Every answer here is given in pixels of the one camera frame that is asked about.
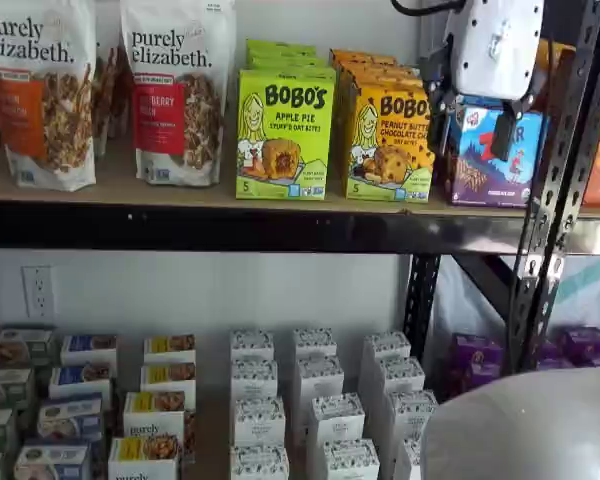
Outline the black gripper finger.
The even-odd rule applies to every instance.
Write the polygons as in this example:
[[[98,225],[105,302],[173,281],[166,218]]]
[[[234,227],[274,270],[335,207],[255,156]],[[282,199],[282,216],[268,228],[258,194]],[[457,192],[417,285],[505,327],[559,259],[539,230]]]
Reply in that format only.
[[[422,81],[429,104],[429,149],[445,149],[450,115],[459,95],[459,46],[457,37],[447,37],[442,46],[422,58]]]
[[[500,160],[507,160],[514,141],[516,125],[534,102],[534,93],[527,92],[519,100],[502,102],[502,112],[496,120],[492,138],[492,154]]]

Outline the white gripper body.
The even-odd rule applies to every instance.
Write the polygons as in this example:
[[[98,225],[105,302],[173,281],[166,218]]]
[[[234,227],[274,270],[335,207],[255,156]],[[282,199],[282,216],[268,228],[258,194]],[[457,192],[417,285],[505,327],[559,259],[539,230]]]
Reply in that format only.
[[[544,3],[536,0],[466,1],[452,11],[451,83],[461,95],[519,100],[534,70]]]

